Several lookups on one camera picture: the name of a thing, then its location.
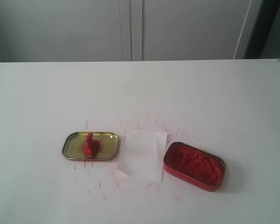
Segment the white paper sheet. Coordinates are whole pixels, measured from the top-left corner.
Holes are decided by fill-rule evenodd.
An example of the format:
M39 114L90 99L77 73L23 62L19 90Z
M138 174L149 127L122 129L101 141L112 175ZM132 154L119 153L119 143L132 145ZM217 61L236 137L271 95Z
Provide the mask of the white paper sheet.
M127 176L161 180L168 134L129 130L119 153L117 169Z

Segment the grey cabinet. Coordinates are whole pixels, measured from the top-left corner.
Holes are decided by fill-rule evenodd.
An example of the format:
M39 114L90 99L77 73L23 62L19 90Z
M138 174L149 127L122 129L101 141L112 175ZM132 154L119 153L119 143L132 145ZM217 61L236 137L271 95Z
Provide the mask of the grey cabinet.
M267 0L0 0L0 62L242 59Z

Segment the red ink pad tin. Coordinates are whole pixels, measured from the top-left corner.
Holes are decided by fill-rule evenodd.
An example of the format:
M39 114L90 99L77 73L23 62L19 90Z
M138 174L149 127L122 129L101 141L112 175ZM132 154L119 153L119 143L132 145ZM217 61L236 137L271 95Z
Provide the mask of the red ink pad tin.
M172 143L163 157L165 171L174 177L206 191L221 186L226 164L218 156L183 142Z

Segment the gold tin lid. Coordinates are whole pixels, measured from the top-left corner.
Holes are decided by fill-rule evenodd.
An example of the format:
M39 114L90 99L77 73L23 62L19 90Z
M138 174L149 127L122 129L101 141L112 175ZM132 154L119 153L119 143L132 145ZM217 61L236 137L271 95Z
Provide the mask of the gold tin lid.
M79 161L109 161L119 149L119 138L111 132L75 132L64 143L66 159Z

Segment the red plastic stamp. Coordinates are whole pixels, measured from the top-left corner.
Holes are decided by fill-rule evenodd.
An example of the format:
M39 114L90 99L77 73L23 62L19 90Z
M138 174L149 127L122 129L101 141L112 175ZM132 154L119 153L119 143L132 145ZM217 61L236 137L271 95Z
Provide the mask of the red plastic stamp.
M100 151L100 142L93 138L93 133L89 133L84 140L84 155L95 158Z

